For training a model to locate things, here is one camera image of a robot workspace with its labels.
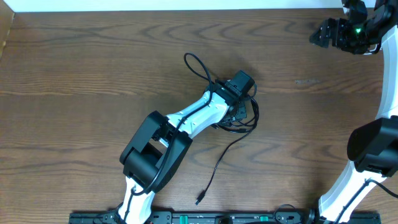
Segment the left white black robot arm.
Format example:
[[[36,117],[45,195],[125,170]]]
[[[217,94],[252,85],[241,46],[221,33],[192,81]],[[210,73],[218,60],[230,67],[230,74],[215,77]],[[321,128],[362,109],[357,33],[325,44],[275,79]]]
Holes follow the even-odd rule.
[[[126,194],[117,209],[120,223],[145,223],[151,214],[154,196],[176,173],[193,138],[209,126],[247,135],[258,117],[247,122],[245,104],[253,112],[258,105],[251,95],[255,81],[239,71],[226,81],[211,82],[203,96],[176,113],[150,113],[120,155],[126,177]]]

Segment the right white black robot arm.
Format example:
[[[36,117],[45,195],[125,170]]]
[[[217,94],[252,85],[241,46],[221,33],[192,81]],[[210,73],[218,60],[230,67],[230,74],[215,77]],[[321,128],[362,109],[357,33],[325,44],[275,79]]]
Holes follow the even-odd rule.
[[[370,223],[370,215],[353,215],[363,198],[397,172],[397,0],[377,0],[368,17],[363,1],[342,0],[347,19],[329,18],[309,38],[354,55],[383,52],[382,95],[376,119],[355,129],[348,140],[348,163],[304,223]]]

